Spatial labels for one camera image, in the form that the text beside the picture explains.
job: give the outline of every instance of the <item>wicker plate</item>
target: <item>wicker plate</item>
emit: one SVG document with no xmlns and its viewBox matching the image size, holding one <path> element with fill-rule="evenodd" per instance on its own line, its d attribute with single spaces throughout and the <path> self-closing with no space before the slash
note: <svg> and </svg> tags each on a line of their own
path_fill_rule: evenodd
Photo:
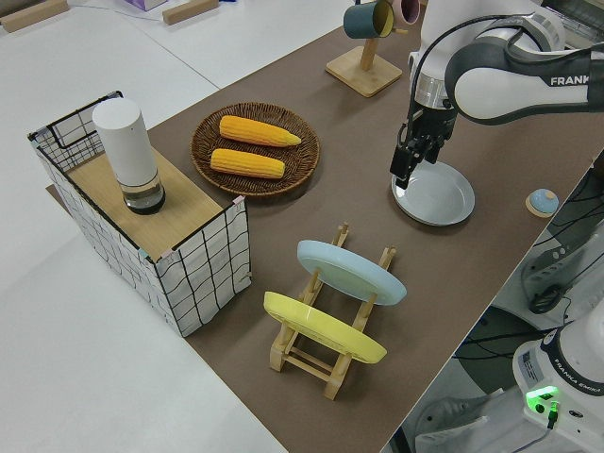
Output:
<svg viewBox="0 0 604 453">
<path fill-rule="evenodd" d="M 224 139 L 219 131 L 220 119 L 224 115 L 241 116 L 283 127 L 300 137 L 302 143 L 278 148 Z M 283 160 L 285 174 L 281 179 L 265 179 L 215 172 L 210 168 L 210 157 L 216 148 L 236 149 Z M 215 186 L 240 195 L 269 196 L 286 193 L 312 175 L 319 161 L 319 139 L 314 130 L 291 111 L 271 104 L 248 102 L 224 107 L 206 118 L 193 134 L 191 155 L 199 173 Z"/>
</svg>

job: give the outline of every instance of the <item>brown table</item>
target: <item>brown table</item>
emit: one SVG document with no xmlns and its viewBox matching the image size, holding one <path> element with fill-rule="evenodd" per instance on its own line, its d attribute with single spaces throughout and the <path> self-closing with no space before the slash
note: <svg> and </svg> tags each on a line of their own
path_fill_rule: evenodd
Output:
<svg viewBox="0 0 604 453">
<path fill-rule="evenodd" d="M 604 143 L 600 114 L 504 126 L 460 117 L 440 160 L 470 180 L 475 210 L 456 226 L 417 223 L 394 201 L 389 166 L 409 104 L 406 61 L 419 46 L 419 25 L 380 41 L 377 54 L 404 74 L 372 98 L 325 71 L 327 62 L 360 44 L 335 30 L 150 131 L 152 144 L 223 206 L 233 196 L 201 177 L 189 155 L 193 131 L 207 115 L 239 102 L 278 104 L 304 118 L 321 140 L 321 160 L 304 193 L 250 200 L 252 286 L 187 339 L 293 452 L 378 452 L 544 230 L 546 220 L 525 207 L 527 195 L 548 188 L 565 199 Z M 343 221 L 351 231 L 346 248 L 367 259 L 378 260 L 384 246 L 397 248 L 391 271 L 409 295 L 374 309 L 365 332 L 389 352 L 376 365 L 353 362 L 330 401 L 323 381 L 288 364 L 282 373 L 269 368 L 279 324 L 262 299 L 267 290 L 298 296 L 308 279 L 296 260 L 298 241 L 329 242 Z M 317 307 L 351 321 L 358 306 L 326 288 Z"/>
</svg>

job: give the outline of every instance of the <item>light blue plate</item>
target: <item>light blue plate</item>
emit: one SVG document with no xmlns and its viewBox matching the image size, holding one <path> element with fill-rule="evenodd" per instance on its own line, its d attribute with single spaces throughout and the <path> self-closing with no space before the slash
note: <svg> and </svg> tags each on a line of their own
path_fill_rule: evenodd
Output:
<svg viewBox="0 0 604 453">
<path fill-rule="evenodd" d="M 394 305 L 407 295 L 407 289 L 395 276 L 374 262 L 330 243 L 300 241 L 298 260 L 319 279 L 336 290 L 367 301 L 377 294 L 377 305 Z"/>
</svg>

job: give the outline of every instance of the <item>yellow corn cob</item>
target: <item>yellow corn cob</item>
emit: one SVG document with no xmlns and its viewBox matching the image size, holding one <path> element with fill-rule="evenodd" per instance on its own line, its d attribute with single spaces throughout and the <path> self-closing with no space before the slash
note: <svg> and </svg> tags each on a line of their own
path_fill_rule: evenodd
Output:
<svg viewBox="0 0 604 453">
<path fill-rule="evenodd" d="M 285 173 L 285 163 L 281 160 L 225 148 L 214 149 L 210 168 L 216 172 L 271 179 L 279 179 Z"/>
<path fill-rule="evenodd" d="M 220 135 L 238 142 L 267 146 L 292 146 L 302 142 L 298 136 L 282 127 L 233 115 L 220 119 Z"/>
</svg>

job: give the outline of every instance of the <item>grid patterned box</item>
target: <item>grid patterned box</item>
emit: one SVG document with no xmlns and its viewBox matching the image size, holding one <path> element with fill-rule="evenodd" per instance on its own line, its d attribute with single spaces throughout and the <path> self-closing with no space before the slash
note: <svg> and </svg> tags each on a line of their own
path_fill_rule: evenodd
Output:
<svg viewBox="0 0 604 453">
<path fill-rule="evenodd" d="M 28 135 L 59 195 L 94 250 L 180 335 L 209 322 L 251 284 L 245 200 L 238 198 L 152 260 L 74 183 L 68 172 L 104 152 L 92 111 L 113 92 Z"/>
</svg>

